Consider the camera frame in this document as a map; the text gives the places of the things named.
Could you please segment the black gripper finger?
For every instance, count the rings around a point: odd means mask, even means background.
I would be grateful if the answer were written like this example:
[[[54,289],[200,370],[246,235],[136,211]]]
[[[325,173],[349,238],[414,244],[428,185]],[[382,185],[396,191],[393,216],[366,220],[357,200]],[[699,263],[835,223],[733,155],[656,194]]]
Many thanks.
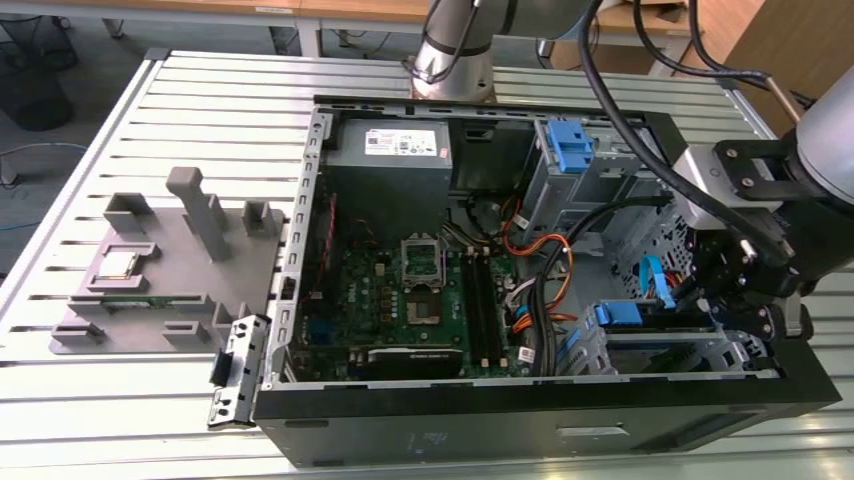
[[[768,303],[752,305],[745,301],[715,299],[712,319],[721,328],[741,331],[760,340],[772,340],[779,327],[779,306]]]
[[[691,234],[691,289],[712,310],[731,310],[737,304],[743,273],[743,251],[731,234]]]

